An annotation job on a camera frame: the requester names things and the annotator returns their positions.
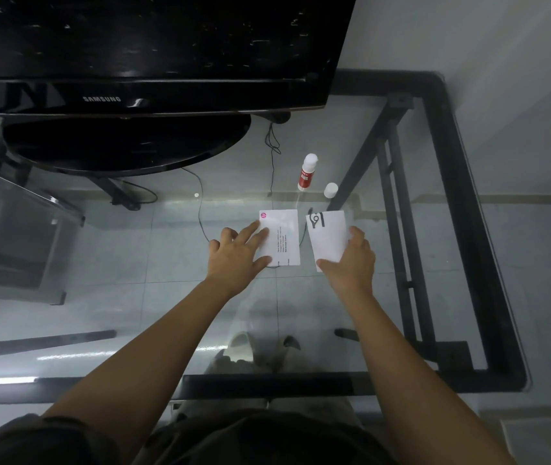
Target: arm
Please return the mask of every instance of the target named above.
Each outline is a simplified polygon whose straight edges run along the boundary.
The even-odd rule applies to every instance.
[[[375,254],[364,233],[339,263],[319,260],[357,329],[372,383],[406,464],[515,464],[480,419],[405,340],[372,294]]]
[[[222,307],[271,261],[253,262],[267,229],[230,228],[209,242],[207,278],[170,312],[84,377],[44,414],[79,419],[114,439],[130,463],[168,405],[187,363]]]

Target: person's right arm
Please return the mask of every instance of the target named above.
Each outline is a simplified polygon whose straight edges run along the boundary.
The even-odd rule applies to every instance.
[[[364,233],[339,263],[317,264],[357,329],[368,372],[404,464],[515,464],[481,420],[426,364],[372,294],[375,254]]]

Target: glue stick cap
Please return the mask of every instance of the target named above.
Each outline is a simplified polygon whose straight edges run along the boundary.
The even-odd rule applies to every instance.
[[[325,187],[325,191],[323,191],[323,195],[327,199],[332,199],[336,193],[338,192],[338,185],[336,183],[329,183]]]
[[[317,169],[318,156],[313,153],[306,155],[303,160],[303,170],[307,173],[314,173],[314,170]]]

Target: hand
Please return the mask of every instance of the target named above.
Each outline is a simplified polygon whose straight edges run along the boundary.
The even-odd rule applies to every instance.
[[[224,228],[218,240],[209,242],[209,265],[207,281],[213,281],[225,289],[229,297],[234,297],[269,263],[271,256],[263,256],[254,261],[254,254],[269,233],[264,228],[256,235],[252,234],[259,226],[258,220],[237,233],[232,228]]]
[[[351,227],[349,231],[352,237],[340,262],[318,259],[317,265],[341,299],[349,294],[372,296],[375,254],[370,249],[368,240],[364,239],[364,232],[357,227]]]

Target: shirt sleeve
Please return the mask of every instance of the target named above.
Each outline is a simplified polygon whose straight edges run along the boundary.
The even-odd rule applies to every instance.
[[[119,465],[109,437],[81,421],[27,414],[0,427],[0,464]]]

